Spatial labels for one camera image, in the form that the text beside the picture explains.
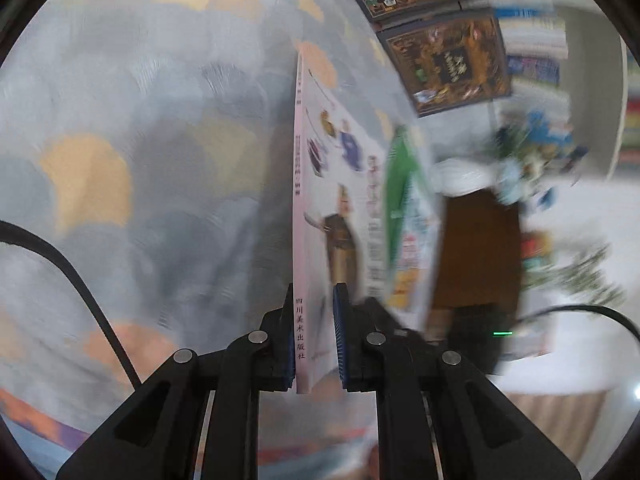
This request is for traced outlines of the white bookshelf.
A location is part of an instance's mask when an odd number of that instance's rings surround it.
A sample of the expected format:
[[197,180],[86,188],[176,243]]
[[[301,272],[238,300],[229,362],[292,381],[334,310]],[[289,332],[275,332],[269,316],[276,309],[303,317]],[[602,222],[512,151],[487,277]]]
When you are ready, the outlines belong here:
[[620,161],[630,93],[629,52],[596,0],[490,0],[494,6],[551,6],[565,23],[560,88],[570,95],[574,139],[589,148],[582,173],[610,180]]

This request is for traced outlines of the dark ornate encyclopedia book lower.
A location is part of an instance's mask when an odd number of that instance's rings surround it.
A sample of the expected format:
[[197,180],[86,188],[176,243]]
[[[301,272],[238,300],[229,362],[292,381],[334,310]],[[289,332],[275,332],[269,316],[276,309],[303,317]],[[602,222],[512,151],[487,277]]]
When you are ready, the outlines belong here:
[[495,11],[418,18],[376,34],[420,117],[511,94]]

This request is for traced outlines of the green potted plant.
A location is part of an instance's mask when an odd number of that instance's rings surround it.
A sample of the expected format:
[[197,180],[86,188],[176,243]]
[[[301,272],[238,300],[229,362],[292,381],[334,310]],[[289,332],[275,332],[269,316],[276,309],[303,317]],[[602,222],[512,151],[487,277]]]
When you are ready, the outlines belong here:
[[599,244],[578,250],[562,264],[524,263],[522,289],[556,290],[578,304],[619,308],[626,299],[626,289],[610,281],[602,269],[609,255],[610,245]]

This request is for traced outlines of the brown wooden cabinet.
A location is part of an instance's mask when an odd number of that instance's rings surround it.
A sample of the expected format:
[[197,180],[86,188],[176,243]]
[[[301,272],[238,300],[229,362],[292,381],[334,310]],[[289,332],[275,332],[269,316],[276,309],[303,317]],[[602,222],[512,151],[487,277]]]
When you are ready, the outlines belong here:
[[448,198],[425,335],[445,338],[454,314],[464,307],[494,304],[512,318],[521,279],[518,206],[500,204],[489,191]]

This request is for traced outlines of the green Aesop fables book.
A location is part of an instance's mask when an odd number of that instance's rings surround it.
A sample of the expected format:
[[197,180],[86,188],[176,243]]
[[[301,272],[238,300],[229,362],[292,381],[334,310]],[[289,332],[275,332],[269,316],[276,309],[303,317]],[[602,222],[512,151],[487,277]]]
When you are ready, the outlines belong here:
[[390,142],[385,165],[384,226],[388,272],[393,271],[398,258],[407,188],[412,176],[419,170],[420,164],[409,138],[409,128],[398,126]]

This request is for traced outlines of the white ceramic vase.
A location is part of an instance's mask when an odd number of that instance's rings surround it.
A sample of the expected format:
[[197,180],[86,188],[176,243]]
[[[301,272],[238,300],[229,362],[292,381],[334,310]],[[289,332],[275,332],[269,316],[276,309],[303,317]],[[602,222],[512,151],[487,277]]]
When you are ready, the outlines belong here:
[[437,193],[461,197],[492,188],[497,181],[497,164],[448,158],[431,166],[428,176]]

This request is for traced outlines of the patterned grey rug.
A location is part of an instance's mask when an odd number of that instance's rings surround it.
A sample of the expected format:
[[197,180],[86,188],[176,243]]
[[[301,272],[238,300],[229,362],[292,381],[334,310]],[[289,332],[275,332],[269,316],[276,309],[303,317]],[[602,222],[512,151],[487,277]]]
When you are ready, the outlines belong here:
[[[48,0],[1,67],[1,220],[70,259],[141,379],[282,304],[298,51],[384,148],[423,136],[355,0]],[[1,244],[1,414],[39,472],[130,392],[58,269]],[[259,479],[369,479],[374,425],[337,372],[265,394]]]

